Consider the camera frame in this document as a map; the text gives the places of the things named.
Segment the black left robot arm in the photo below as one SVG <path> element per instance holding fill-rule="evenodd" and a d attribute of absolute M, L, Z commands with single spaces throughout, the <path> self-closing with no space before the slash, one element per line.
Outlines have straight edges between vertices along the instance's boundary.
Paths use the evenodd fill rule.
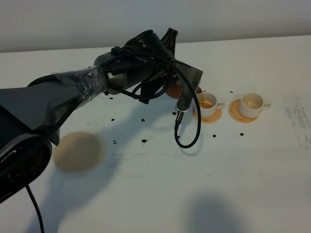
<path fill-rule="evenodd" d="M 177 31 L 162 38 L 147 30 L 100 55 L 94 64 L 38 78 L 27 87 L 0 91 L 0 199 L 5 201 L 47 167 L 59 129 L 72 112 L 101 93 L 138 85 L 138 99 L 161 95 L 172 79 Z"/>

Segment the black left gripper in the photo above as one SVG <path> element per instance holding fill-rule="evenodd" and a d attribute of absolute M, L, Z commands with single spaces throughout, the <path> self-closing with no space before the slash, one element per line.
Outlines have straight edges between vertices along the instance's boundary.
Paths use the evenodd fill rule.
<path fill-rule="evenodd" d="M 146 52 L 161 56 L 167 60 L 175 59 L 175 45 L 178 31 L 169 28 L 165 35 L 159 39 L 152 31 L 147 30 L 129 40 L 123 47 L 126 51 L 131 52 Z M 157 67 L 145 66 L 131 68 L 124 75 L 125 84 L 136 84 L 146 81 L 161 80 L 167 81 L 167 73 Z"/>

